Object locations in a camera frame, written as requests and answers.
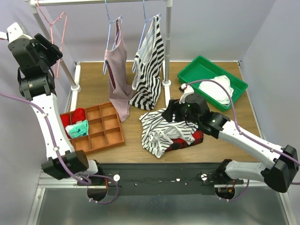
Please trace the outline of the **thin striped tank top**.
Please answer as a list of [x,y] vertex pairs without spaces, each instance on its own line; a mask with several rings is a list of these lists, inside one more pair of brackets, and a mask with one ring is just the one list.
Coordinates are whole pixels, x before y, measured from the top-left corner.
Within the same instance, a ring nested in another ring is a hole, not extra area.
[[198,129],[192,122],[167,122],[161,115],[164,111],[165,108],[147,112],[139,118],[142,123],[142,147],[157,158],[173,143],[172,139],[181,138],[188,144],[193,142],[192,134]]

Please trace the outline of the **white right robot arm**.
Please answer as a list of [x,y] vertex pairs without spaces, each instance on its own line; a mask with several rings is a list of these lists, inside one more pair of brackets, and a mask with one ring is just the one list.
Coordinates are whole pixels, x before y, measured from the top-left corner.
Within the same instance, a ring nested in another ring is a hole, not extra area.
[[219,184],[237,179],[256,180],[285,193],[299,171],[293,146],[281,147],[246,131],[225,115],[211,111],[197,93],[187,95],[184,103],[171,99],[162,117],[169,123],[191,122],[204,134],[231,143],[258,159],[257,163],[224,160],[210,176]]

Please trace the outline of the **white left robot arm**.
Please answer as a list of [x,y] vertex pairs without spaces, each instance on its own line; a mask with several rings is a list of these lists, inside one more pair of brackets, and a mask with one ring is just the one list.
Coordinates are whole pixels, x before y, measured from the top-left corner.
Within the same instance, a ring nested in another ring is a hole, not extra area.
[[58,180],[73,175],[88,176],[93,185],[103,182],[104,174],[95,160],[88,160],[83,150],[75,150],[63,127],[55,92],[52,66],[63,54],[43,35],[30,37],[18,23],[7,28],[8,48],[17,61],[17,80],[22,101],[32,107],[46,146],[41,167]]

